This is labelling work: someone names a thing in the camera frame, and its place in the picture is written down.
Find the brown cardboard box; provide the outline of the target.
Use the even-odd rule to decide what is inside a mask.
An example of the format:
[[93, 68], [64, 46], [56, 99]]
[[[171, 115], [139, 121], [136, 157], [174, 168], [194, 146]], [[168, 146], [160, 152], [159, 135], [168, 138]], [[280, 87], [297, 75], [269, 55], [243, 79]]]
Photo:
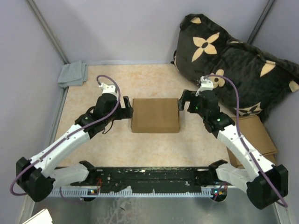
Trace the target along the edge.
[[179, 133], [178, 99], [133, 99], [131, 130], [133, 133]]

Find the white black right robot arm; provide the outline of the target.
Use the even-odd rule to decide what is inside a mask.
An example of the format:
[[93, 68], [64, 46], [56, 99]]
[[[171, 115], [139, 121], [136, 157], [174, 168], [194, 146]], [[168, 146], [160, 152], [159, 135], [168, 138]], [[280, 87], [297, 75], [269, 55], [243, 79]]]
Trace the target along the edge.
[[225, 161], [217, 161], [210, 166], [209, 181], [214, 185], [227, 182], [236, 186], [260, 210], [272, 203], [286, 208], [284, 197], [288, 195], [288, 170], [266, 159], [241, 134], [236, 121], [220, 111], [215, 93], [183, 90], [178, 100], [179, 111], [184, 110], [186, 103], [189, 103], [187, 111], [199, 115], [206, 130], [222, 142], [243, 166], [236, 168]]

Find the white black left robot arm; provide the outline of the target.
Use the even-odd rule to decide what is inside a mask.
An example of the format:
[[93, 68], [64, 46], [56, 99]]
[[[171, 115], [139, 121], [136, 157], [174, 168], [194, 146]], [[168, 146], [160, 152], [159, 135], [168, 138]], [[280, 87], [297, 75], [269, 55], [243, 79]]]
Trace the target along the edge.
[[115, 120], [130, 119], [133, 108], [129, 98], [120, 98], [112, 93], [103, 93], [95, 106], [80, 115], [70, 129], [39, 154], [16, 163], [16, 183], [34, 201], [44, 200], [54, 189], [65, 185], [82, 183], [92, 185], [97, 179], [97, 169], [87, 161], [76, 165], [57, 168], [58, 164], [70, 153], [95, 135], [105, 130]]

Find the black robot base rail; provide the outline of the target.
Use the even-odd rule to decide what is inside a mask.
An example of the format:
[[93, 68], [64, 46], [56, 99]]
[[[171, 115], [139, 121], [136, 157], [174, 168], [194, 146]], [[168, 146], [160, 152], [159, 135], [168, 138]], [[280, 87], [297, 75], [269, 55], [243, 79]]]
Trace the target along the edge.
[[71, 186], [94, 186], [88, 194], [132, 196], [202, 196], [216, 202], [227, 197], [229, 184], [220, 181], [215, 172], [217, 161], [208, 167], [95, 167], [88, 177]]

